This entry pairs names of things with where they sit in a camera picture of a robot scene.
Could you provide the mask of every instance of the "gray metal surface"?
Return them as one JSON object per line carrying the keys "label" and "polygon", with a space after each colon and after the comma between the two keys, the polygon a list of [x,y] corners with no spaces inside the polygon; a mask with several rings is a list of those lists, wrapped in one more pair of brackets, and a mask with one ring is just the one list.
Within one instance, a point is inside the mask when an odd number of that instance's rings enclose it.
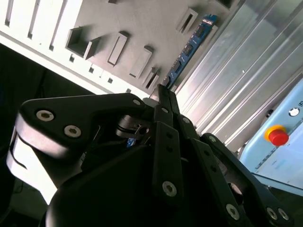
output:
{"label": "gray metal surface", "polygon": [[[198,16],[192,26],[192,20],[189,20],[181,33],[176,28],[188,8]],[[106,0],[84,0],[75,27],[87,27],[82,32],[82,40],[101,36],[97,53],[89,61],[151,94],[156,85],[155,82],[146,86],[151,68],[160,69],[158,82],[162,82],[206,13],[218,15],[216,25],[220,26],[230,10],[216,0],[119,0],[116,4]],[[119,32],[126,32],[129,37],[113,67],[108,63],[108,56]],[[132,67],[147,45],[154,50],[153,54],[141,75],[133,77],[130,75]]]}
{"label": "gray metal surface", "polygon": [[302,0],[246,0],[177,88],[182,114],[235,151],[300,79]]}

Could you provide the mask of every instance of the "rectangular slot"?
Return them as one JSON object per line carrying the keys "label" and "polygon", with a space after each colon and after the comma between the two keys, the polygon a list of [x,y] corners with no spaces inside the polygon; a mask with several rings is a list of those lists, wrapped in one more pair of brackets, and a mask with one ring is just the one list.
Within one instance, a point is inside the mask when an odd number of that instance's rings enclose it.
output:
{"label": "rectangular slot", "polygon": [[34,11],[38,0],[14,0],[11,11],[9,27],[20,37],[27,37],[31,33],[32,18],[36,17]]}
{"label": "rectangular slot", "polygon": [[111,49],[110,55],[107,60],[107,62],[109,64],[111,64],[113,66],[116,65],[116,63],[121,55],[121,52],[126,44],[126,41],[127,41],[127,36],[122,33],[119,33],[114,42],[114,45]]}
{"label": "rectangular slot", "polygon": [[149,89],[150,87],[154,87],[156,82],[159,79],[159,72],[157,72],[156,68],[152,68],[150,73],[148,74],[148,77],[150,78],[150,81],[148,81],[147,85],[145,86],[146,89]]}
{"label": "rectangular slot", "polygon": [[113,3],[113,4],[116,4],[117,3],[117,0],[106,0],[107,3]]}
{"label": "rectangular slot", "polygon": [[145,46],[144,50],[139,55],[137,61],[133,65],[129,75],[135,78],[140,77],[151,56],[152,56],[152,49],[148,46]]}
{"label": "rectangular slot", "polygon": [[10,24],[10,17],[11,17],[11,11],[13,9],[13,4],[14,4],[14,0],[8,0],[8,8],[6,11],[6,16],[5,16],[5,25],[9,26]]}
{"label": "rectangular slot", "polygon": [[192,9],[187,9],[179,20],[176,30],[182,34],[187,33],[197,17],[197,12]]}
{"label": "rectangular slot", "polygon": [[188,26],[190,20],[193,18],[192,14],[189,14],[188,18],[186,19],[184,25],[181,27],[181,33],[184,33],[184,30],[186,29],[186,27]]}
{"label": "rectangular slot", "polygon": [[231,8],[232,6],[232,0],[217,0],[218,2],[222,3],[225,7]]}
{"label": "rectangular slot", "polygon": [[39,3],[34,23],[33,41],[45,48],[51,45],[53,34],[62,9],[63,0],[43,0]]}
{"label": "rectangular slot", "polygon": [[29,25],[28,35],[27,35],[28,38],[30,38],[30,39],[33,38],[33,29],[34,29],[34,25],[35,25],[35,22],[36,22],[36,17],[37,17],[37,13],[38,13],[39,8],[40,8],[40,0],[36,0],[33,15],[32,15],[32,19],[31,19],[30,25]]}

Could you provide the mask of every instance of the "white wall panel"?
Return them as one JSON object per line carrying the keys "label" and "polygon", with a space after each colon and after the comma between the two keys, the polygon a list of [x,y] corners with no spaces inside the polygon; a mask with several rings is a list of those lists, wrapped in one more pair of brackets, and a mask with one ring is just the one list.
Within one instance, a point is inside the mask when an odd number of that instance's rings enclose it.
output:
{"label": "white wall panel", "polygon": [[36,43],[49,48],[63,0],[41,0],[33,27],[32,40]]}
{"label": "white wall panel", "polygon": [[14,0],[9,27],[21,37],[27,37],[37,0]]}

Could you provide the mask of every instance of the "rectangular hole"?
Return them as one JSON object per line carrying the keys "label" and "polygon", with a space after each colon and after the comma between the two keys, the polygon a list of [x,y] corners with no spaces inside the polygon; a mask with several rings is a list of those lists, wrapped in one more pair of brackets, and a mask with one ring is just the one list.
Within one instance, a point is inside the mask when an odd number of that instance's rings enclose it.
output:
{"label": "rectangular hole", "polygon": [[33,38],[33,34],[31,34],[30,32],[28,32],[27,37],[28,37],[29,39],[32,39],[32,38]]}
{"label": "rectangular hole", "polygon": [[32,37],[33,37],[33,28],[34,28],[34,23],[35,23],[35,20],[36,20],[36,17],[37,17],[39,3],[40,3],[40,0],[36,0],[36,4],[35,4],[35,7],[34,7],[34,12],[33,12],[32,20],[30,22],[28,36],[27,36],[30,39],[32,39]]}
{"label": "rectangular hole", "polygon": [[70,62],[74,62],[75,57],[73,55],[70,56]]}
{"label": "rectangular hole", "polygon": [[181,33],[183,33],[186,29],[186,27],[188,26],[190,20],[193,18],[194,15],[189,14],[188,18],[186,19],[185,23],[183,24],[183,26],[181,27]]}
{"label": "rectangular hole", "polygon": [[232,6],[232,0],[218,0],[218,1],[229,9]]}
{"label": "rectangular hole", "polygon": [[11,17],[11,11],[13,9],[14,0],[9,0],[8,2],[8,9],[6,11],[6,17],[5,17],[5,25],[9,26],[10,24],[10,17]]}
{"label": "rectangular hole", "polygon": [[51,40],[51,45],[53,45],[53,42],[54,42],[55,37],[57,35],[59,24],[61,22],[62,15],[63,15],[63,12],[65,10],[66,4],[67,4],[67,0],[63,0],[62,6],[61,6],[61,10],[60,10],[60,13],[59,13],[59,16],[58,16],[58,20],[57,20],[57,23],[56,23],[56,27],[55,27],[55,30],[53,32],[53,37],[52,37],[52,40]]}

